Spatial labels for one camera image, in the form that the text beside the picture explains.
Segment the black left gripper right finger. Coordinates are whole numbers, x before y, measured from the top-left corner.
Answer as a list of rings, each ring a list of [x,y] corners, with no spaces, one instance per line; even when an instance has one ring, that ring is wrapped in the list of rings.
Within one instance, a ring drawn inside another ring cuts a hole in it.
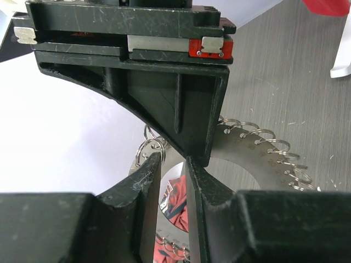
[[[192,262],[350,262],[350,194],[234,192],[186,159]]]

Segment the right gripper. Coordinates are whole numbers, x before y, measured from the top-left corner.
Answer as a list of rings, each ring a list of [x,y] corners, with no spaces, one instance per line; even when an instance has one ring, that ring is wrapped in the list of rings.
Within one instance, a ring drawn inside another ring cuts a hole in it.
[[[198,39],[233,35],[214,7],[192,1],[27,1],[16,27],[35,31]],[[116,101],[183,157],[207,166],[228,85],[229,68],[113,59],[44,62],[42,73]]]

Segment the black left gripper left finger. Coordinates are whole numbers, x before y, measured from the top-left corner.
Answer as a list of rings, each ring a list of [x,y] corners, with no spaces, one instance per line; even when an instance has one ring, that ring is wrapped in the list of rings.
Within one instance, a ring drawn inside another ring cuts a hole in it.
[[[152,262],[161,155],[102,194],[1,195],[1,262]]]

